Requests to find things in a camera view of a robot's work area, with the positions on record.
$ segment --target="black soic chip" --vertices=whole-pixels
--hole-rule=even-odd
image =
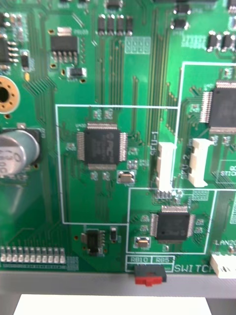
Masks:
[[[4,13],[0,12],[0,28],[5,27],[5,15]]]
[[[51,36],[51,50],[53,52],[77,52],[78,42],[76,36]]]
[[[99,231],[88,230],[87,236],[87,248],[90,255],[97,255],[99,249]]]
[[[159,241],[185,241],[188,235],[190,214],[160,212],[156,239]]]
[[[236,128],[236,88],[215,88],[210,109],[210,127]]]
[[[86,129],[84,134],[86,164],[119,163],[120,130]]]
[[[9,63],[9,54],[8,54],[8,44],[7,41],[0,37],[0,63],[6,64]]]

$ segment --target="white connector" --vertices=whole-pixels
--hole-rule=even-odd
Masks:
[[[236,279],[236,256],[213,254],[210,265],[220,279]]]
[[[172,190],[171,170],[174,148],[175,145],[171,142],[159,142],[156,185],[160,191],[169,192]]]
[[[194,187],[205,187],[207,183],[204,181],[205,167],[207,162],[207,153],[210,145],[214,142],[207,139],[193,139],[194,151],[190,157],[191,173],[188,180]]]

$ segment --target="black capacitor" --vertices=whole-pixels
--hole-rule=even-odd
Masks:
[[[124,16],[123,15],[117,16],[117,35],[119,36],[124,35]]]
[[[105,15],[104,14],[101,14],[98,17],[97,32],[98,32],[98,35],[104,35],[105,34]]]
[[[21,66],[22,68],[29,68],[29,56],[27,54],[21,55]]]
[[[132,16],[126,17],[126,35],[127,36],[133,35],[133,17]]]
[[[114,30],[115,30],[115,17],[112,14],[107,17],[107,35],[114,35]]]

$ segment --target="gold ring pad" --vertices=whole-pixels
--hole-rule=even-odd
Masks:
[[[20,103],[20,92],[15,83],[0,76],[0,114],[14,112]]]

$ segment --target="silver capacitor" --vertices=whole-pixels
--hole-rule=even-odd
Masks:
[[[39,153],[39,144],[24,130],[0,134],[0,176],[20,173],[38,158]]]

